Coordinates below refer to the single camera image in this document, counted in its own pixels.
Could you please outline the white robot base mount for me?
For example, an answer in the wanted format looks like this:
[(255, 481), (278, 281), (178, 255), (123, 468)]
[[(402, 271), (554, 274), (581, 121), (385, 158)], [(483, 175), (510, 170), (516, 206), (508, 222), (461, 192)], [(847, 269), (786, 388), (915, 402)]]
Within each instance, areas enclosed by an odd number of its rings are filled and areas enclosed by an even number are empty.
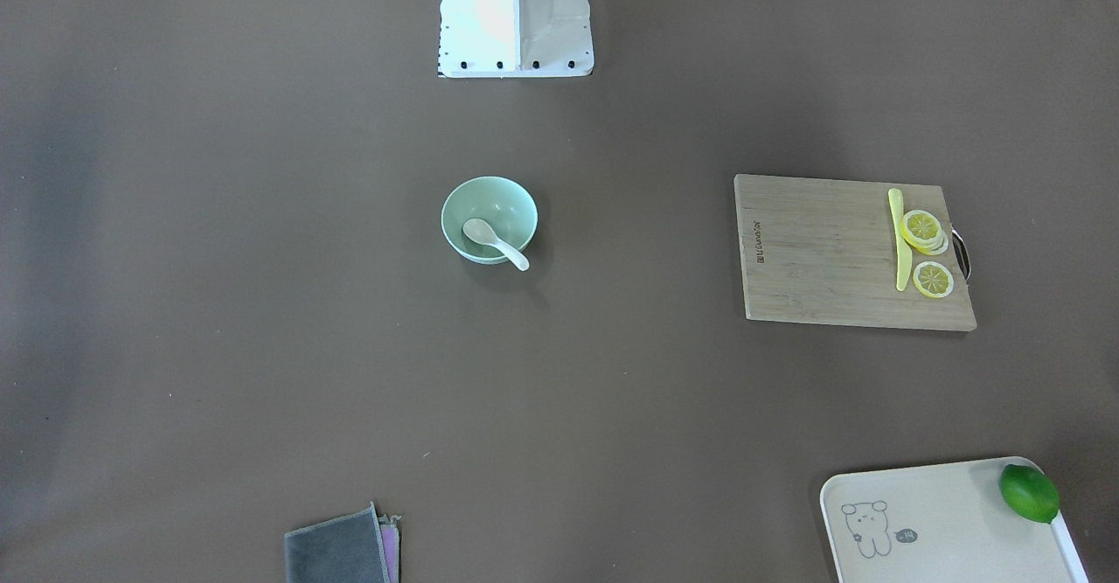
[(585, 77), (595, 65), (590, 0), (441, 0), (445, 79)]

